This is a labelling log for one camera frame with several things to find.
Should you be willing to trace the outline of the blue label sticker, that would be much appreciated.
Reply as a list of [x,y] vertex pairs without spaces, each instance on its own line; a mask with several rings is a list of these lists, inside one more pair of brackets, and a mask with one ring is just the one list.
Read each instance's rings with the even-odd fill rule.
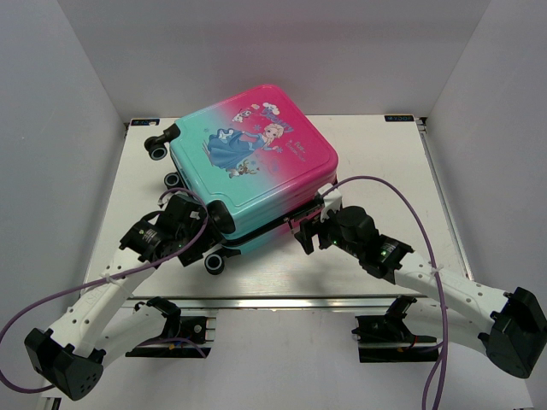
[[386,114],[384,116],[386,122],[414,122],[415,117],[411,114]]
[[132,119],[129,123],[130,126],[158,126],[159,119]]

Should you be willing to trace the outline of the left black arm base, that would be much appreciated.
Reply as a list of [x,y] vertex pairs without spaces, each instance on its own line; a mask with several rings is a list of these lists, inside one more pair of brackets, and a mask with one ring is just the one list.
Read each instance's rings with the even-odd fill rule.
[[126,353],[127,358],[206,359],[215,340],[216,318],[181,316],[179,333],[166,342],[147,342]]

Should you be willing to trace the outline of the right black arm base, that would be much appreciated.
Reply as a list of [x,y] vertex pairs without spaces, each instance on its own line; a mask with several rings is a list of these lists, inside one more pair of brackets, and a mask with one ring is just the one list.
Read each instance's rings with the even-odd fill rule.
[[440,347],[437,338],[413,333],[405,322],[410,308],[417,307],[412,296],[399,296],[380,315],[356,316],[351,331],[357,341],[359,362],[415,363],[435,362]]

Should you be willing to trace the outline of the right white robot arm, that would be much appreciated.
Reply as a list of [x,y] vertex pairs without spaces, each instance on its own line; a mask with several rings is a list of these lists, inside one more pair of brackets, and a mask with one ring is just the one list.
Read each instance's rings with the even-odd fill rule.
[[334,245],[358,259],[371,276],[431,298],[419,301],[398,296],[386,313],[360,316],[352,331],[366,349],[421,352],[432,359],[431,342],[442,336],[448,320],[449,339],[484,354],[495,366],[517,378],[529,378],[546,347],[546,317],[535,295],[523,288],[512,292],[491,288],[440,268],[395,238],[379,233],[361,207],[328,211],[304,219],[295,235],[306,254]]

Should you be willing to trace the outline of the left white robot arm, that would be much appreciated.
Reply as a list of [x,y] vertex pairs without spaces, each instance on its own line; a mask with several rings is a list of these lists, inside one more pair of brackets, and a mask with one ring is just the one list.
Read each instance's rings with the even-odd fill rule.
[[107,366],[140,343],[176,338],[180,309],[159,296],[114,328],[107,326],[163,262],[197,245],[207,224],[206,205],[186,191],[171,196],[163,210],[136,222],[99,280],[47,330],[34,329],[27,335],[24,344],[35,370],[77,401],[91,392]]

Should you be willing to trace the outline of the pink hard-shell suitcase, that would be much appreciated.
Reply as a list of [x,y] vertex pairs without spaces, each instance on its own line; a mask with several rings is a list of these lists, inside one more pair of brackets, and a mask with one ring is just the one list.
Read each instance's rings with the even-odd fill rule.
[[336,150],[277,85],[181,117],[144,149],[154,161],[170,156],[174,176],[207,205],[206,231],[179,257],[185,266],[215,245],[221,255],[262,246],[337,179]]

